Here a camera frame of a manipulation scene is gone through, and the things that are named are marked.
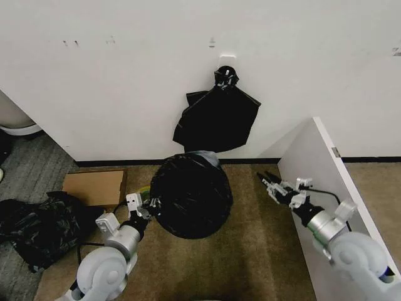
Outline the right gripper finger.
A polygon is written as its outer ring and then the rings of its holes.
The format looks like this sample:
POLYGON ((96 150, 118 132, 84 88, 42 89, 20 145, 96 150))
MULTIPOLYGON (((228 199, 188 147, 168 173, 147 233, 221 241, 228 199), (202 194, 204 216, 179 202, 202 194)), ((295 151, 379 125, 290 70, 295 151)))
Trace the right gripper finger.
POLYGON ((274 201, 278 204, 289 206, 292 198, 296 196, 296 191, 291 186, 286 184, 275 174, 268 171, 265 171, 264 174, 261 174, 260 172, 257 172, 256 174, 274 201))
POLYGON ((277 175, 268 171, 265 171, 264 174, 265 179, 268 182, 268 187, 266 190, 268 191, 269 195, 287 195, 289 193, 301 193, 299 190, 295 189, 295 187, 291 183, 282 180, 277 175))

